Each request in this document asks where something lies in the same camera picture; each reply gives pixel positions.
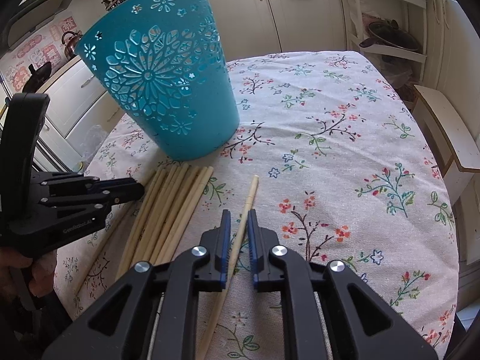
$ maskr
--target table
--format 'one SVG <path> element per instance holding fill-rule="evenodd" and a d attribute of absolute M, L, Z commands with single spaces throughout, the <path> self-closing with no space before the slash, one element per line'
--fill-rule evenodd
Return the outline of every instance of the table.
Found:
<path fill-rule="evenodd" d="M 177 254 L 217 226 L 223 209 L 231 211 L 234 231 L 258 174 L 259 224 L 308 261 L 341 259 L 442 358 L 457 301 L 455 222 L 433 155 L 394 89 L 351 51 L 266 55 L 227 66 L 241 122 L 221 149 L 191 161 L 215 171 Z M 145 183 L 172 163 L 124 116 L 85 173 Z M 55 287 L 72 317 L 112 284 L 139 204 L 116 206 L 105 230 L 58 251 Z M 198 339 L 213 298 L 201 295 Z M 254 293 L 244 243 L 207 358 L 283 358 L 279 302 L 279 294 Z"/>

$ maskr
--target drawer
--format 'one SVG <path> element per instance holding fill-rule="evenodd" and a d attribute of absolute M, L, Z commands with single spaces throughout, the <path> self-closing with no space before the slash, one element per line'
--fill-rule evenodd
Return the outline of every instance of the drawer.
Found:
<path fill-rule="evenodd" d="M 79 60 L 45 91 L 50 96 L 46 116 L 66 137 L 105 91 L 85 63 Z"/>
<path fill-rule="evenodd" d="M 125 112 L 107 92 L 82 116 L 80 121 L 72 128 L 67 136 L 67 142 L 82 154 L 82 143 L 92 126 L 100 125 L 103 130 L 110 133 L 122 118 Z"/>
<path fill-rule="evenodd" d="M 82 156 L 63 138 L 56 128 L 45 119 L 40 138 L 71 170 L 78 170 Z"/>

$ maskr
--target kettle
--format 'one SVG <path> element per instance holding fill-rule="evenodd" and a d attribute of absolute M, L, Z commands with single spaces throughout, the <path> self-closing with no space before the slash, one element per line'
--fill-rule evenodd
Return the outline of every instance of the kettle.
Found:
<path fill-rule="evenodd" d="M 68 35 L 68 34 L 71 34 L 73 36 L 68 40 L 68 43 L 65 44 L 65 35 Z M 81 31 L 78 31 L 78 32 L 66 31 L 65 33 L 63 33 L 61 37 L 61 44 L 65 44 L 65 56 L 67 57 L 68 61 L 70 61 L 74 56 L 76 56 L 75 46 L 77 45 L 77 43 L 80 41 L 81 38 L 82 38 Z"/>

